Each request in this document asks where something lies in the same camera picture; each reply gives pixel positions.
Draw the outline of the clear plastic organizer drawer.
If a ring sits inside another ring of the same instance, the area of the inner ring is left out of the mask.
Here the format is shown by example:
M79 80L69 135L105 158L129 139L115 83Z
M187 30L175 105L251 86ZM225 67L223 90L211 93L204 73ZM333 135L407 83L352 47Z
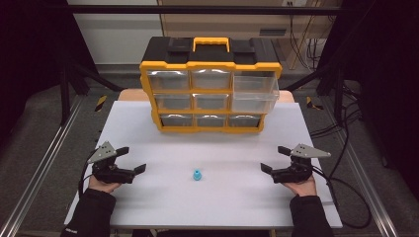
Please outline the clear plastic organizer drawer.
M235 113L268 114L280 97L273 72L235 73L231 110Z

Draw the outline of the white wall panel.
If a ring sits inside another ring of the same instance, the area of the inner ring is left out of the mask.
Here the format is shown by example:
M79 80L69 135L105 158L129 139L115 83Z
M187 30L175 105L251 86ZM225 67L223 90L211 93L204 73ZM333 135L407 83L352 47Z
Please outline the white wall panel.
M158 14L74 14L96 64L135 64L152 37L162 35Z

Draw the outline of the wooden table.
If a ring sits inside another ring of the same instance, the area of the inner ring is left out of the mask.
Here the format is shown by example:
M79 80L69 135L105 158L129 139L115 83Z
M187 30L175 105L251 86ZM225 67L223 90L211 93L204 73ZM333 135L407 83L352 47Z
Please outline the wooden table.
M119 95L119 101L148 101L147 94L142 89L124 89ZM290 91L281 90L279 103L293 103L294 97Z

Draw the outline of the black curtain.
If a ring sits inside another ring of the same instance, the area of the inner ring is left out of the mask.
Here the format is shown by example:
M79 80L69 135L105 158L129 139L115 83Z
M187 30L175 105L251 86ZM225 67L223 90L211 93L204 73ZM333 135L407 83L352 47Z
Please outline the black curtain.
M59 66L42 41L37 21L63 40L72 59L91 71L95 62L74 16L49 10L68 0L0 0L0 146L6 143L33 94L59 84Z
M342 0L319 67L340 62L384 157L419 200L419 0Z

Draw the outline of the yellow black organizer cabinet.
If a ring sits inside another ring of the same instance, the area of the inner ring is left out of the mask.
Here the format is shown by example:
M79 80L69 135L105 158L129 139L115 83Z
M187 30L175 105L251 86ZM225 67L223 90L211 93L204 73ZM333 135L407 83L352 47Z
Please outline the yellow black organizer cabinet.
M146 52L139 64L140 82L151 105L151 117L162 132L201 132L216 131L228 133L256 133L264 128L267 114L261 114L256 128L162 128L156 118L156 106L147 78L148 70L200 70L221 69L231 73L273 72L279 79L283 67L277 58L274 46L269 39L230 39L230 38L166 38L154 37L149 41Z

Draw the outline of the light wooden cabinet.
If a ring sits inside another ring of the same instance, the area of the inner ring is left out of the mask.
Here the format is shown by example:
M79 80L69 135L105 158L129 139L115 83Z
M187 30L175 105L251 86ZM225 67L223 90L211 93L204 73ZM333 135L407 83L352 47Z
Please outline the light wooden cabinet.
M157 0L159 6L340 7L343 0ZM328 16L162 14L166 37L298 39L303 33L325 38L333 25Z

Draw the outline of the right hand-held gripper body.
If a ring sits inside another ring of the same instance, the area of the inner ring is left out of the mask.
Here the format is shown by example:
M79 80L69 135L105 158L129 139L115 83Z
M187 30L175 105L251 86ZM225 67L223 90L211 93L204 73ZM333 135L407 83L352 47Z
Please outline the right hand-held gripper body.
M273 170L271 177L277 183L300 183L312 175L312 158L329 158L330 152L322 151L306 144L298 144L291 149L291 164L284 169Z

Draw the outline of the yellow black hazard tape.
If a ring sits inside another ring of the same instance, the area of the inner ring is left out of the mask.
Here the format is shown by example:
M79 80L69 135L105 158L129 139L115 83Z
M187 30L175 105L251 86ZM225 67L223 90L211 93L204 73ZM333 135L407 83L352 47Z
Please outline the yellow black hazard tape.
M99 100L97 102L97 105L95 107L95 112L99 112L102 109L102 107L104 106L106 100L107 100L107 96L106 95L103 95L103 96L101 96L99 98Z
M306 107L308 109L316 109L316 110L324 110L324 108L320 105L314 105L312 102L311 97L306 97Z

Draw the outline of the person's left hand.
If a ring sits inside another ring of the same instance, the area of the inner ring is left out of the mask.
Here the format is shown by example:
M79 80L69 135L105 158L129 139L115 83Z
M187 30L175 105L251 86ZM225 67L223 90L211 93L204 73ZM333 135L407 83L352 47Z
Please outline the person's left hand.
M121 184L119 183L104 183L102 181L97 180L94 176L89 178L89 189L104 192L107 194L111 194L114 190L119 188Z

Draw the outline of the black horizontal frame bar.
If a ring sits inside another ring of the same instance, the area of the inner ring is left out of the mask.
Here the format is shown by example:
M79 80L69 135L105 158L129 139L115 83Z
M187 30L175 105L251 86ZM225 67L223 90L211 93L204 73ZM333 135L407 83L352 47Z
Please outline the black horizontal frame bar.
M251 7L251 6L150 6L150 5L68 5L76 14L232 14L232 15L314 15L332 16L345 12L340 7Z

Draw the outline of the black metal stand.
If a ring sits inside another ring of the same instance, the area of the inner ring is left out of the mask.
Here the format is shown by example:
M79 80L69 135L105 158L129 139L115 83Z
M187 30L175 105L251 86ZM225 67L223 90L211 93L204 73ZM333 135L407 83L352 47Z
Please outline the black metal stand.
M106 88L121 92L120 87L80 64L64 64L59 72L60 95L61 95L61 125L66 124L70 118L69 86L72 86L77 95L87 95L90 87L85 79L90 78Z
M326 63L324 66L316 69L314 72L285 87L285 90L292 92L301 86L313 81L314 79L320 80L316 88L316 92L319 96L327 96L331 90L334 90L333 117L339 125L342 125L344 79L339 63Z

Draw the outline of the white table board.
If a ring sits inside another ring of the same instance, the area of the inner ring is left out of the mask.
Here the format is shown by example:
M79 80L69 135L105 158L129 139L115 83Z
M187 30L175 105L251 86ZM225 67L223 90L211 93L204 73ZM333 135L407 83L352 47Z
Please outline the white table board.
M290 226L293 194L275 184L260 164L286 168L279 146L309 144L297 103L278 103L260 133L163 133L147 102L114 102L100 136L128 147L120 167L145 164L143 174L118 188L116 228L275 229ZM202 178L193 179L195 170Z

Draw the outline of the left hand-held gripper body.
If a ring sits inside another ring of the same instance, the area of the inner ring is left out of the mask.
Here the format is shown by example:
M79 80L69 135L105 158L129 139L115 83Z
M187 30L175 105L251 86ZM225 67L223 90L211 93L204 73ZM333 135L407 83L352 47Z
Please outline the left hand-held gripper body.
M87 163L92 165L92 175L104 183L131 184L134 170L120 169L116 164L117 149L109 141L100 145L88 158Z

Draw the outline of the aluminium floor rail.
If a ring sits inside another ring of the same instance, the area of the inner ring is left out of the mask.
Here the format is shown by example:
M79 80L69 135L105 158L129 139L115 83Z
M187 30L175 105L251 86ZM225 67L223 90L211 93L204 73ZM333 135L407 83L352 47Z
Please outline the aluminium floor rail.
M399 237L396 228L389 217L370 177L361 164L350 140L348 126L342 122L343 128L337 132L340 142L343 145L341 156L346 158L359 186L359 189L370 208L372 218L382 237Z
M15 237L15 235L17 234L38 191L42 186L42 183L57 153L59 152L62 146L62 143L64 142L68 134L68 131L70 130L80 111L80 107L84 99L84 96L76 96L74 98L67 121L58 128L53 140L48 146L47 151L45 152L39 165L37 166L37 169L32 175L32 178L29 181L25 191L19 198L19 201L17 202L9 217L4 222L3 226L0 228L0 237Z

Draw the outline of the person's right hand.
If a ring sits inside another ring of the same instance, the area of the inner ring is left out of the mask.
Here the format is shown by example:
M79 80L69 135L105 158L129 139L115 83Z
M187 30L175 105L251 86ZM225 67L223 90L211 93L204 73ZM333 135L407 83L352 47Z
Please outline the person's right hand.
M300 197L317 195L315 180L312 176L300 183L284 183L284 186Z

